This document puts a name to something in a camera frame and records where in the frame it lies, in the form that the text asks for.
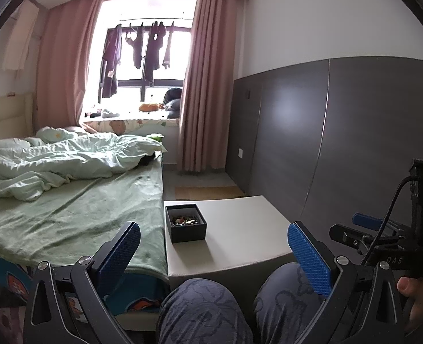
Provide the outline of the person's right hand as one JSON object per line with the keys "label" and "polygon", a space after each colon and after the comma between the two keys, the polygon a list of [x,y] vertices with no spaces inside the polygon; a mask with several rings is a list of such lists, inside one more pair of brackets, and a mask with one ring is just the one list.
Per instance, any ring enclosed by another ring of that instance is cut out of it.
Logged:
{"label": "person's right hand", "polygon": [[413,300],[406,332],[412,332],[423,324],[423,279],[401,276],[397,283],[399,293]]}

